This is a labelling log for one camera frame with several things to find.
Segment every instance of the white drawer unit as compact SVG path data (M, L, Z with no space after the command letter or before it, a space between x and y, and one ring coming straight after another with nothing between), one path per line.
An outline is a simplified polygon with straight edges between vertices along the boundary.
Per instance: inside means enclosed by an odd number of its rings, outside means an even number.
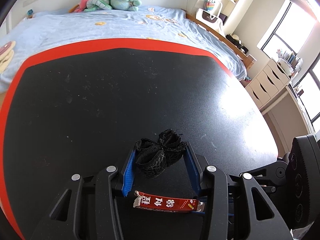
M277 89L276 85L272 82L272 80L267 76L264 71L261 71L260 74L257 76L258 81L266 90L268 95L273 97L279 90Z
M259 100L259 98L257 97L257 95L254 94L253 90L251 89L250 85L247 85L245 87L245 90L247 90L248 94L251 96L252 100L254 101L254 103L256 104L256 106L258 108L260 108L263 104L261 103L261 101Z
M250 82L250 87L263 105L270 100L270 96L258 79L253 79Z
M290 80L289 77L284 73L281 67L278 66L278 64L274 60L271 59L268 62L268 66L273 70L276 76L281 80L283 85L286 85L288 83L288 81Z
M281 82L280 78L268 65L265 66L263 71L267 74L268 78L271 79L278 90L281 90L281 88L283 88L283 83Z

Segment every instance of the blue blanket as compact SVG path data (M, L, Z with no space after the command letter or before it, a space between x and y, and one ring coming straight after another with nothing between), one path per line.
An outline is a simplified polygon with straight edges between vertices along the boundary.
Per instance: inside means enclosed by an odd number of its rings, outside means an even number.
M8 89L21 64L31 55L73 42L105 38L151 38L205 49L237 79L246 76L239 57L212 34L185 19L183 10L146 6L138 12L97 10L68 14L59 10L35 14L0 39L0 46L16 41L13 59L0 74L0 93Z

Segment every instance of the red table edge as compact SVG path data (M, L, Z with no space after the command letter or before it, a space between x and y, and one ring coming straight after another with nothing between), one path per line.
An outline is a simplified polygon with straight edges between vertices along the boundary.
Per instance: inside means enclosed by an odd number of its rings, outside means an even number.
M49 49L40 52L27 58L17 71L9 89L4 97L2 107L0 109L0 203L7 220L10 222L13 229L21 237L23 237L20 228L13 215L10 201L7 195L5 181L4 181L4 163L3 163L3 147L4 147L4 130L9 113L9 108L15 90L19 84L19 81L24 73L24 71L31 66L38 65L47 61L54 59L68 57L72 55L79 55L84 53L97 52L108 49L139 49L139 50L152 50L152 51L166 51L175 52L181 54L189 54L195 56L207 56L213 58L219 66L231 77L235 78L234 75L228 70L223 63L218 60L218 58L211 52L198 49L192 46L183 45L179 43L173 43L168 41L150 40L150 39L133 39L133 38L116 38L116 39L100 39L100 40L90 40L81 41L76 43L70 43L62 45L53 49Z

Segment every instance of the wooden bed post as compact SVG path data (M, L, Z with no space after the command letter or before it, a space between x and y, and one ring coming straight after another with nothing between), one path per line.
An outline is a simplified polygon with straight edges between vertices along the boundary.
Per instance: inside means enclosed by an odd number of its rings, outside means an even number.
M203 22L200 22L193 16L186 13L186 19L189 19L190 21L195 22L198 25L201 25L204 27L208 32L212 33L219 41L222 41L225 43L230 49L234 51L236 55L238 55L241 60L243 61L243 64L246 69L251 68L251 66L257 61L252 55L246 56L241 50L239 50L235 45L233 45L229 40L227 40L225 37L223 37L220 33L216 32L214 29L210 28L208 25L204 24Z

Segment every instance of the blue gripper pad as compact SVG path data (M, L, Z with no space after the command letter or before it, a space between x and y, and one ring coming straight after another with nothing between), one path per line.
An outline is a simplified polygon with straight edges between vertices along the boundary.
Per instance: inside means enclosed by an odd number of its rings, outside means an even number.
M199 195L201 192L201 187L199 182L199 172L196 168L196 164L192 158L192 155L188 146L186 148L185 154L183 155L183 159L187 168L192 189L196 192L197 195Z
M133 184L134 171L135 171L134 169L135 155L136 155L136 149L132 151L123 175L122 195L125 197L128 195L128 192L131 190L132 184Z

